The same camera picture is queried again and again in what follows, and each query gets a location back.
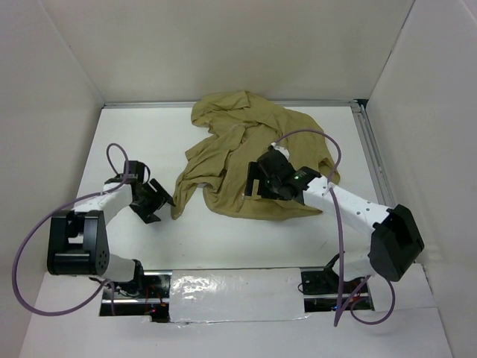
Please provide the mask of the khaki tan jacket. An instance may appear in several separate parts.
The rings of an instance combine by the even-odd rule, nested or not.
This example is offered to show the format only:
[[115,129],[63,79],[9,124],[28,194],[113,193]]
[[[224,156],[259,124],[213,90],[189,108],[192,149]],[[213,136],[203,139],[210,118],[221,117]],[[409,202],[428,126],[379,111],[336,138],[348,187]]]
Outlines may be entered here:
[[258,195],[245,198],[250,162],[276,139],[290,152],[295,169],[307,166],[331,176],[340,175],[326,145],[322,127],[309,115],[285,109],[247,91],[204,96],[192,108],[192,124],[207,128],[209,137],[186,151],[187,165],[178,176],[171,217],[178,219],[198,186],[214,213],[240,219],[286,220],[314,216],[320,211],[295,201]]

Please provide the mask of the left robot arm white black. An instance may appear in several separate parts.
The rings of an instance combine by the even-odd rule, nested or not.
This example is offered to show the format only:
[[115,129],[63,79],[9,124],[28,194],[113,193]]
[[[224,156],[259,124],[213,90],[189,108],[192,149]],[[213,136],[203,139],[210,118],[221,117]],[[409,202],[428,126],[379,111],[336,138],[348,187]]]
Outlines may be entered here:
[[110,253],[107,225],[124,208],[130,208],[144,224],[159,222],[155,212],[172,196],[150,177],[140,161],[124,164],[123,172],[105,181],[100,195],[60,210],[51,217],[47,269],[52,275],[80,275],[111,280],[128,296],[137,298],[147,289],[140,261]]

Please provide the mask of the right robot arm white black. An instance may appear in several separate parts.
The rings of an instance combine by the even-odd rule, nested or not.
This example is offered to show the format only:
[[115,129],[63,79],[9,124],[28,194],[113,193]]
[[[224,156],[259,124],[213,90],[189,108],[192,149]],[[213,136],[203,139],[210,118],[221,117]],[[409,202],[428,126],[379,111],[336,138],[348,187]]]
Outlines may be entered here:
[[337,254],[325,269],[325,283],[333,292],[343,292],[351,280],[379,275],[398,282],[424,249],[411,211],[367,201],[304,166],[295,169],[283,147],[272,145],[248,165],[245,195],[279,201],[295,201],[330,214],[364,238],[365,250]]

